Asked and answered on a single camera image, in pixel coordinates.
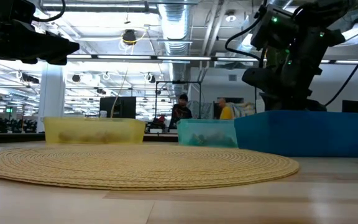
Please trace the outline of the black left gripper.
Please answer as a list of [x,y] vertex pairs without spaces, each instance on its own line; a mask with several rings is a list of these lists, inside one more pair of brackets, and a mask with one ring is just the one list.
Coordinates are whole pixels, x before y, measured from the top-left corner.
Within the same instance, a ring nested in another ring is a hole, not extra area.
[[40,36],[30,24],[17,20],[0,21],[0,60],[36,63],[40,57],[51,65],[66,65],[67,56],[80,49],[79,43],[49,31],[42,34],[40,45]]

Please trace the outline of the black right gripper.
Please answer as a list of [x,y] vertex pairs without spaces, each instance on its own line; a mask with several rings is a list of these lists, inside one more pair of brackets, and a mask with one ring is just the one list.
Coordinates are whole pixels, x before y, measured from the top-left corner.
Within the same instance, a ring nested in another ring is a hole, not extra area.
[[257,49],[266,47],[270,53],[284,53],[282,59],[274,60],[274,69],[249,68],[242,77],[247,84],[265,92],[260,94],[265,111],[327,111],[318,101],[306,99],[311,95],[309,86],[313,77],[321,74],[321,40],[252,40],[251,44]]

